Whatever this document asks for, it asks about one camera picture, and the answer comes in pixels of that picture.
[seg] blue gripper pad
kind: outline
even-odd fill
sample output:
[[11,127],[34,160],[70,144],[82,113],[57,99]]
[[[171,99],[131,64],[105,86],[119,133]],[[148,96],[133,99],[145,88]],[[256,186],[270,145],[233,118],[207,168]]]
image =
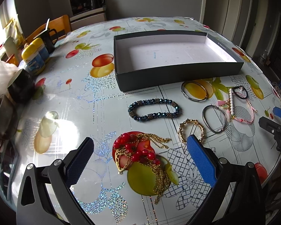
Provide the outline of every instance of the blue gripper pad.
[[77,150],[70,152],[74,152],[75,157],[66,170],[66,186],[68,188],[78,182],[78,179],[94,152],[94,142],[90,137],[87,137]]
[[190,135],[187,138],[186,147],[204,182],[213,187],[216,182],[215,167],[205,154],[204,150],[202,149],[203,147],[194,135]]

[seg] black box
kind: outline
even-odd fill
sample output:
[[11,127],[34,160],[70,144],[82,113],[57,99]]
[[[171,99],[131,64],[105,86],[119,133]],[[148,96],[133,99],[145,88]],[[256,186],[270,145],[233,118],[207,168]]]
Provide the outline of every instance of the black box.
[[114,37],[122,92],[186,80],[236,75],[243,61],[216,38],[197,31],[144,31]]

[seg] screw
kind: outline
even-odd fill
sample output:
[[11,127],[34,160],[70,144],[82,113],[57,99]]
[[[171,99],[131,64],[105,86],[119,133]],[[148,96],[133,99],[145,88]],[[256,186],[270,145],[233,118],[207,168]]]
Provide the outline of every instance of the screw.
[[55,166],[58,166],[58,165],[61,164],[61,162],[62,162],[61,159],[57,159],[57,160],[54,161],[54,165],[55,165]]
[[253,162],[248,162],[248,166],[249,166],[249,168],[253,168],[254,167],[254,163]]
[[30,163],[30,164],[27,165],[27,169],[28,169],[28,170],[30,170],[31,168],[33,168],[33,164],[32,164],[32,163]]
[[219,159],[219,161],[220,161],[220,163],[222,163],[222,164],[226,164],[226,163],[227,163],[227,159],[224,158],[224,157],[221,157],[221,158]]

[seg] gold bracelet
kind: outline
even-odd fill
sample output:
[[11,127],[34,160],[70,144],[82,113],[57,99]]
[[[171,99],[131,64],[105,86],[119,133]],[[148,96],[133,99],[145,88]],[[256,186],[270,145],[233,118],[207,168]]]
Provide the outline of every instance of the gold bracelet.
[[178,134],[179,138],[181,139],[182,143],[184,143],[184,144],[186,143],[186,139],[183,137],[183,134],[182,134],[182,129],[184,128],[184,126],[186,124],[190,124],[190,123],[193,123],[194,125],[199,126],[199,128],[201,129],[201,132],[202,132],[201,133],[201,139],[199,140],[199,142],[201,143],[203,138],[204,138],[204,136],[205,136],[204,127],[203,127],[203,125],[201,125],[199,123],[199,121],[197,119],[196,120],[194,120],[194,119],[186,119],[183,123],[181,123],[179,125],[179,130],[177,131],[177,134]]

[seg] chair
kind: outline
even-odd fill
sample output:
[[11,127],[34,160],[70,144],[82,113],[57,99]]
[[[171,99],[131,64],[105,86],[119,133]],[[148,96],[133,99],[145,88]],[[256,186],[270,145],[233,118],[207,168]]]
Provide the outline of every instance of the chair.
[[[37,36],[39,33],[41,33],[44,29],[46,28],[46,24],[41,25],[38,27],[30,36],[28,36],[24,41],[23,41],[23,46],[26,43],[31,43],[33,41],[33,38]],[[65,38],[67,36],[68,32],[71,32],[71,25],[70,25],[70,19],[68,15],[63,15],[57,19],[54,19],[49,22],[49,28],[50,29],[56,29],[57,34],[58,34],[58,39]]]

